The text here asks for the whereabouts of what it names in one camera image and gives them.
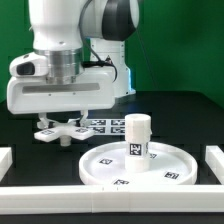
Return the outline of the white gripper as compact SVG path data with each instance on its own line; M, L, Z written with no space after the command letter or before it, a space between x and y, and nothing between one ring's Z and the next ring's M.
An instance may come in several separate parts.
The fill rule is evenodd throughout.
M49 127L46 113L81 111L79 127L88 127L87 110L111 108L115 103L112 78L108 71L86 69L72 84L47 84L43 77L10 79L7 107L13 114L39 113L37 127Z

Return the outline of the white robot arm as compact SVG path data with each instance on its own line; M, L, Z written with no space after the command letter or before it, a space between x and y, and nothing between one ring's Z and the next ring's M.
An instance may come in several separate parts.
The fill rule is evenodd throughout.
M10 64L7 107L13 114L111 108L115 74L85 62L88 38L124 41L139 23L138 0L28 0L33 51Z

